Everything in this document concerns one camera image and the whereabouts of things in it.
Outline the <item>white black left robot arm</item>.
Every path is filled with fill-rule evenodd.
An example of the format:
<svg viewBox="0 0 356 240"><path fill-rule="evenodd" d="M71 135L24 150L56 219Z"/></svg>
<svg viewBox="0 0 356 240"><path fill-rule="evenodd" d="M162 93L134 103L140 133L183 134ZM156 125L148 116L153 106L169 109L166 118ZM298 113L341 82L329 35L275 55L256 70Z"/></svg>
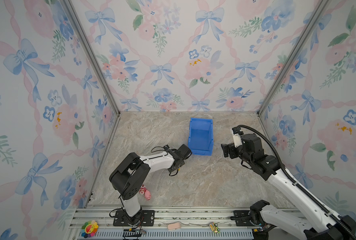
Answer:
<svg viewBox="0 0 356 240"><path fill-rule="evenodd" d="M137 194L146 193L144 182L150 173L167 170L169 176L174 177L192 155L192 151L185 144L178 149L172 149L169 145L157 146L151 153L150 156L128 154L109 177L122 204L122 207L116 210L119 214L119 225L139 226L145 220Z"/></svg>

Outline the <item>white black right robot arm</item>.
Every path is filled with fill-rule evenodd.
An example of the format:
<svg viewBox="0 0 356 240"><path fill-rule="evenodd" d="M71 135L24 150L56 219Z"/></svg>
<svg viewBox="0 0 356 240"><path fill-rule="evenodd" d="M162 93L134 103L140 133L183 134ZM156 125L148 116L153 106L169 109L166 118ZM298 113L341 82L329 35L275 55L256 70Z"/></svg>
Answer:
<svg viewBox="0 0 356 240"><path fill-rule="evenodd" d="M265 154L261 138L256 134L235 134L233 140L231 144L221 145L224 157L247 163L248 169L284 194L304 216L297 218L260 200L250 206L248 216L235 217L236 222L278 227L300 240L356 239L356 221L349 215L339 215L318 200L285 168L278 154Z"/></svg>

